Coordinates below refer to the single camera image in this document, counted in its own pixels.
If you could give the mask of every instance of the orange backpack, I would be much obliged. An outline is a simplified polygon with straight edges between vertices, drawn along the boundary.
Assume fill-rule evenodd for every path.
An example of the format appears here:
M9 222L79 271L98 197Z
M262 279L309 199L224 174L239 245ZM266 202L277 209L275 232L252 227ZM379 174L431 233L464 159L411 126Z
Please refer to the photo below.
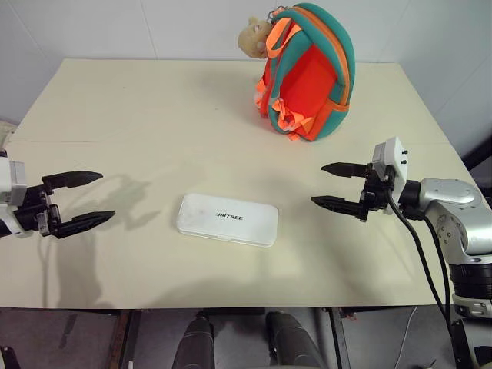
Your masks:
M348 33L313 4L279 8L267 38L268 60L255 103L291 140L329 135L348 113L354 49Z

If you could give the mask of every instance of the plush bear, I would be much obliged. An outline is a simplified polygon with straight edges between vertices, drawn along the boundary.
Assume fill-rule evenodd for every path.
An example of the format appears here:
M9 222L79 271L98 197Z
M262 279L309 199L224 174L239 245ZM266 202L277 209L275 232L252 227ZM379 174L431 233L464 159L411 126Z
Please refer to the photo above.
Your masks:
M239 48L250 58L264 59L267 57L265 42L272 29L271 23L249 18L248 26L238 37Z

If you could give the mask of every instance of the table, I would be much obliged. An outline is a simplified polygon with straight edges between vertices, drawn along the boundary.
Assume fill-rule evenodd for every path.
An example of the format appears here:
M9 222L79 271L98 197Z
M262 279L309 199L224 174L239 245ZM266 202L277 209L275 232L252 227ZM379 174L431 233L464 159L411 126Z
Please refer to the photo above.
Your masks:
M57 240L0 240L0 306L208 308L433 304L411 236L395 218L367 223L312 204L357 201L362 178L320 170L367 163L398 135L409 178L473 183L398 64L357 64L351 111L329 137L291 142L252 101L256 61L63 61L12 137L29 185L71 170L104 174L52 196L63 219L116 210ZM199 192L276 206L271 248L180 234L182 197ZM442 291L425 224L416 223Z

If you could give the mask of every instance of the backpack handle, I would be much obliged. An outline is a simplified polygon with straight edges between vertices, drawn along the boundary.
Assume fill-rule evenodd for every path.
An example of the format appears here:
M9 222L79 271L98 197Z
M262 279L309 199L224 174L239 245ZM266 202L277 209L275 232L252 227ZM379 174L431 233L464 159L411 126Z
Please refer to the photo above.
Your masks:
M285 45L288 43L288 41L294 36L296 33L298 33L301 30L301 27L299 27L297 24L294 24L292 27L291 31L288 33L287 37L285 40L282 42L282 45L278 48L274 48L275 44L280 40L282 35L284 34L284 31L288 26L290 25L291 20L289 18L282 18L279 19L274 27L271 29L270 34L267 37L266 41L266 46L267 46L267 54L269 58L276 58L280 55L282 50L284 49Z

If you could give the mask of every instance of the white plastic case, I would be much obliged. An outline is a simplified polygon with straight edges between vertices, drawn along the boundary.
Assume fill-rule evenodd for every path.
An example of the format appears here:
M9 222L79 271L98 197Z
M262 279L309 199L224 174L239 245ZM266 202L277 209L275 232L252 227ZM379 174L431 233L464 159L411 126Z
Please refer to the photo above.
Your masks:
M277 238L278 209L271 205L187 194L179 209L181 233L267 248Z

